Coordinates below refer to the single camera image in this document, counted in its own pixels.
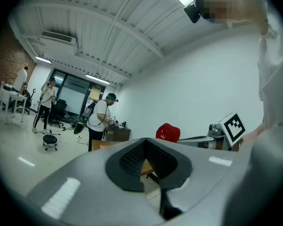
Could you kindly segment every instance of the man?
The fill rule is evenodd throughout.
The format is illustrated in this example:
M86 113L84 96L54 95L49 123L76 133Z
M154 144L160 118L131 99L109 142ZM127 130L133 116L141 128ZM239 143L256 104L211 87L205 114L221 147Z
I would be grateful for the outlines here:
M24 83L23 85L23 90L22 90L22 93L21 93L23 96L27 97L28 95L28 90L27 90L27 84Z
M242 141L255 140L264 130L283 123L283 20L268 0L195 0L194 6L196 10L187 12L194 23L200 14L213 23L248 21L260 29L259 98L263 100L264 119ZM268 46L272 38L279 46L273 56Z
M26 79L27 79L27 71L28 71L27 66L25 66L24 68L22 68L21 70L18 71L17 78L16 78L16 80L13 84L13 88L11 89L12 91L20 93L20 90L22 89L22 87L25 84ZM15 100L10 99L8 108L12 109L12 111L13 111L15 106L16 106Z
M54 87L56 85L55 79L51 79L50 81L46 82L42 88L41 88L41 102L39 106L38 113L33 121L33 133L37 133L37 123L39 121L40 116L44 112L44 130L43 134L46 134L46 128L47 128L47 119L50 113L51 109L51 102L53 101L53 104L56 104L55 101L55 91Z
M112 106L115 102L118 102L116 95L109 93L105 100L100 100L95 105L93 113L87 121L89 130L89 152L92 151L92 140L102 140L107 126L113 125L110 121L111 113L109 106Z
M24 68L18 71L17 78L13 84L12 91L19 93L19 91L22 89L27 79L27 71L28 71L27 66L25 66Z

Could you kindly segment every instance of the red bag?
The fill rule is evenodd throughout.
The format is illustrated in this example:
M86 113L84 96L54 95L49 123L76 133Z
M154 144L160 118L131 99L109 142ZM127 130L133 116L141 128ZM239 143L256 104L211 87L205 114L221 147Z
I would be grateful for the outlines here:
M165 141L177 142L180 137L180 129L171 126L168 123L163 124L156 132L156 138L163 139Z

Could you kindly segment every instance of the rolling stool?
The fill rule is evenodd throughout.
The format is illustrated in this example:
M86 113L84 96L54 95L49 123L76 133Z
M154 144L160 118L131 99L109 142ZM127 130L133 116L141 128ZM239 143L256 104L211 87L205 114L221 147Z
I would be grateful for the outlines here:
M57 151L57 148L56 148L57 141L58 141L58 139L55 136L53 136L53 135L45 135L45 136L43 136L43 146L46 147L45 150L47 151L48 147L51 147L51 146L48 146L48 144L54 144L54 148Z

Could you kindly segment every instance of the table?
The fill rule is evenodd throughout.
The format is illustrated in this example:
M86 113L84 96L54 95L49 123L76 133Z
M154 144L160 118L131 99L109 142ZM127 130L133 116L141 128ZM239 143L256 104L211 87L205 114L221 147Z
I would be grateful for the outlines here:
M92 140L92 150L96 151L100 149L100 145L115 145L117 143L120 143L119 141L99 141L99 140ZM142 170L141 170L141 176L147 175L153 172L152 167L150 166L150 163L148 160L145 160L145 163L143 164Z
M23 95L20 95L19 93L15 91L8 91L3 89L0 93L0 109L1 109L1 98L6 97L6 106L5 106L5 124L8 123L8 106L9 106L9 99L14 99L15 100L15 107L14 107L14 117L16 116L16 107L17 107L17 101L23 101L23 110L22 110L22 117L21 117L21 122L23 122L23 116L24 116L24 108L26 105L26 100L27 98Z
M128 141L130 137L131 130L119 126L119 128L108 127L107 132L104 133L105 139L107 141Z

